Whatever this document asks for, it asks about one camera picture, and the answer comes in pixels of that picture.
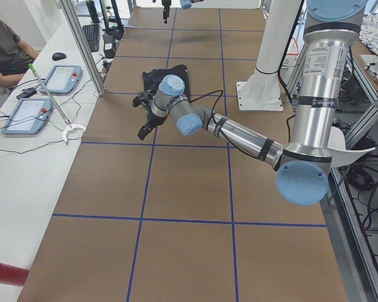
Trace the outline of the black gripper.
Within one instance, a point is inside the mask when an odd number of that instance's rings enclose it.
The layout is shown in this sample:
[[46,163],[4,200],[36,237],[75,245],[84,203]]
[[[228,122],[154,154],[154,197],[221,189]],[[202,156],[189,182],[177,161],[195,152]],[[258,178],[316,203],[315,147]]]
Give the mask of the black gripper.
[[166,117],[160,117],[155,115],[152,112],[148,112],[147,114],[147,124],[142,126],[137,134],[140,140],[144,140],[150,132],[154,129],[156,126],[162,125],[166,121]]
[[165,24],[168,23],[169,18],[169,8],[171,6],[171,0],[162,0],[163,9],[163,21]]

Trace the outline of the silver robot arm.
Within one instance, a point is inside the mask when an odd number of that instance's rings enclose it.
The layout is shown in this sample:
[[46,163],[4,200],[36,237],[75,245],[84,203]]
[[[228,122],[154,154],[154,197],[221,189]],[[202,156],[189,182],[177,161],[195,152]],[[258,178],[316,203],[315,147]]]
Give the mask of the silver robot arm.
[[[180,0],[180,6],[182,9],[190,9],[193,4],[203,2],[203,0]],[[169,18],[169,12],[171,7],[171,0],[162,0],[163,6],[163,21],[166,24]]]
[[147,110],[147,123],[139,130],[144,139],[155,127],[172,118],[184,136],[200,129],[223,138],[246,155],[270,164],[275,184],[287,201],[308,206],[328,192],[328,173],[334,167],[355,162],[361,151],[347,150],[332,124],[338,107],[343,71],[353,43],[360,35],[365,1],[274,1],[270,7],[265,37],[253,75],[237,84],[241,110],[280,109],[282,88],[279,72],[299,13],[306,8],[301,62],[301,89],[289,143],[270,138],[216,113],[196,106],[185,94],[185,83],[177,75],[165,76],[158,87],[140,92],[132,104]]

